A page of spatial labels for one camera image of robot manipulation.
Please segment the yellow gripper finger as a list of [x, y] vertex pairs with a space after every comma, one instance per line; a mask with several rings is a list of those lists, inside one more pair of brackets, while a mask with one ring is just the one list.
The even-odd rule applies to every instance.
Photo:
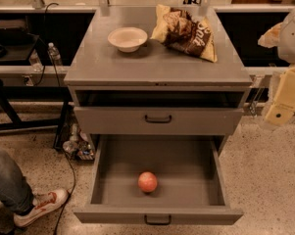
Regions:
[[277, 90], [273, 97], [265, 122], [282, 126], [295, 114], [295, 66], [290, 67], [280, 76]]

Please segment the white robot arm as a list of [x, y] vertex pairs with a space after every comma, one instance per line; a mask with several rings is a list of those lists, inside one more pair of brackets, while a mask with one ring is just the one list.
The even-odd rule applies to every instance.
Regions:
[[282, 126], [295, 114], [295, 7], [278, 23], [263, 34], [258, 44], [266, 48], [277, 48], [278, 57], [290, 64], [280, 75], [265, 122], [271, 126]]

